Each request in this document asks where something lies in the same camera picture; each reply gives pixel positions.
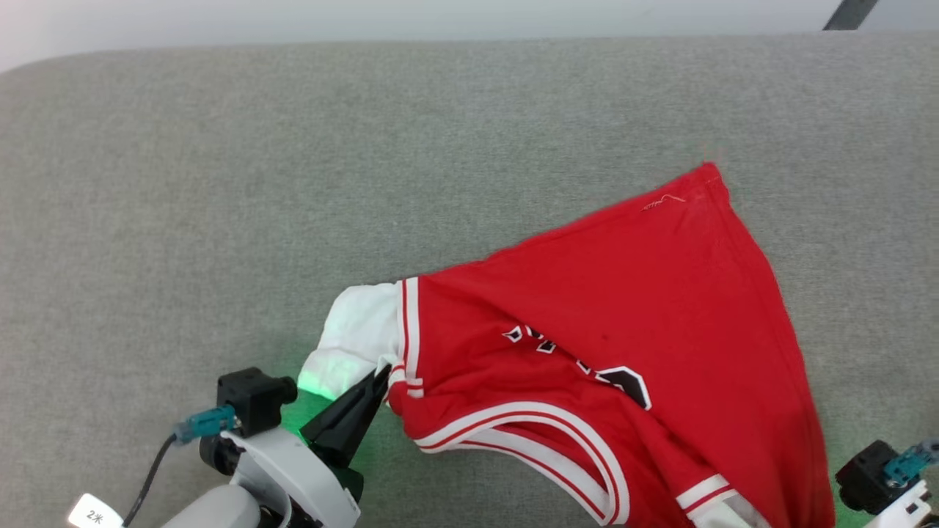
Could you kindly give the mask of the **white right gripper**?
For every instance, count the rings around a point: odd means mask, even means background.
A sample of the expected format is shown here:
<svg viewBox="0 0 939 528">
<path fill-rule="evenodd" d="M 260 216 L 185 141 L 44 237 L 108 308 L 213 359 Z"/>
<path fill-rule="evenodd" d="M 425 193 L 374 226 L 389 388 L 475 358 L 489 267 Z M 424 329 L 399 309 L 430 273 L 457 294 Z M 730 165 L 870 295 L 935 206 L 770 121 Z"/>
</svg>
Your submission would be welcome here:
<svg viewBox="0 0 939 528">
<path fill-rule="evenodd" d="M 866 528 L 933 527 L 935 514 L 929 504 L 930 498 L 932 494 L 927 482 L 920 480 L 868 522 Z"/>
</svg>

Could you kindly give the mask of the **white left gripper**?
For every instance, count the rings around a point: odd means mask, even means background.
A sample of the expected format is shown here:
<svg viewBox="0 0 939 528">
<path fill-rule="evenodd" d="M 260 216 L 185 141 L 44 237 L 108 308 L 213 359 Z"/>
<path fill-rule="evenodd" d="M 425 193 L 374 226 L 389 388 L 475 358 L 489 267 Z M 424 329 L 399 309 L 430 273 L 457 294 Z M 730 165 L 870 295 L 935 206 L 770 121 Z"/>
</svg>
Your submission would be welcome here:
<svg viewBox="0 0 939 528">
<path fill-rule="evenodd" d="M 202 438 L 202 461 L 230 481 L 200 499 L 201 521 L 211 527 L 356 526 L 358 502 L 326 465 L 348 468 L 386 397 L 390 371 L 385 365 L 369 373 L 301 428 L 314 452 L 284 428 Z"/>
</svg>

